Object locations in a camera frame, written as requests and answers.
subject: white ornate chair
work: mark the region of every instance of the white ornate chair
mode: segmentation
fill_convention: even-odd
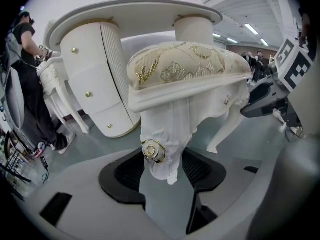
[[[141,144],[151,174],[177,181],[181,155],[206,118],[228,118],[207,150],[240,124],[248,104],[249,64],[239,55],[194,42],[167,42],[136,53],[127,66],[129,107],[141,112]]]

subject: fluorescent light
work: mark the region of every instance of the fluorescent light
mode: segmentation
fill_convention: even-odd
[[[231,39],[231,38],[228,38],[228,40],[229,40],[230,42],[232,42],[232,43],[235,43],[235,44],[238,43],[237,41],[235,41],[235,40],[233,40],[233,39]]]
[[[269,46],[264,39],[261,39],[261,42],[262,42],[265,46]]]
[[[259,35],[259,33],[249,24],[244,24],[248,29],[251,30],[252,33],[254,33],[255,35]]]

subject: ceiling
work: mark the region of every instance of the ceiling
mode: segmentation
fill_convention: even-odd
[[[225,0],[213,8],[224,15],[223,21],[214,26],[214,32],[222,36],[217,41],[231,44],[227,38],[232,38],[241,45],[273,50],[282,45],[279,24],[282,16],[278,0]],[[245,24],[250,24],[259,35],[254,35]]]

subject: white sneaker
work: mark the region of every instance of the white sneaker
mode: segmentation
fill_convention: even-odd
[[[63,155],[67,151],[67,148],[69,148],[70,144],[74,141],[76,134],[74,132],[71,132],[68,136],[65,137],[68,142],[68,145],[64,149],[59,150],[59,154],[61,155]]]

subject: gray floor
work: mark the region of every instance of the gray floor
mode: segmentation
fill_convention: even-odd
[[[71,165],[141,146],[140,127],[124,137],[111,139],[105,137],[88,116],[83,119],[91,128],[89,134],[82,133],[75,121],[69,121],[68,127],[76,133],[76,138],[67,152],[60,155],[50,147],[44,152],[49,165],[49,181]],[[206,150],[225,119],[226,115],[223,115],[203,121],[188,147]],[[281,126],[272,115],[245,118],[217,150],[228,156],[263,160],[268,154],[279,153],[288,143],[285,133],[280,131]],[[60,132],[68,131],[62,126]],[[178,181],[174,185],[154,179],[149,170],[144,171],[140,182],[140,192],[146,197],[146,213],[173,239],[185,236],[194,192],[184,171],[179,169]],[[34,161],[32,172],[29,178],[33,181],[33,188],[28,191],[28,195],[43,185],[41,177],[46,171],[39,159]]]

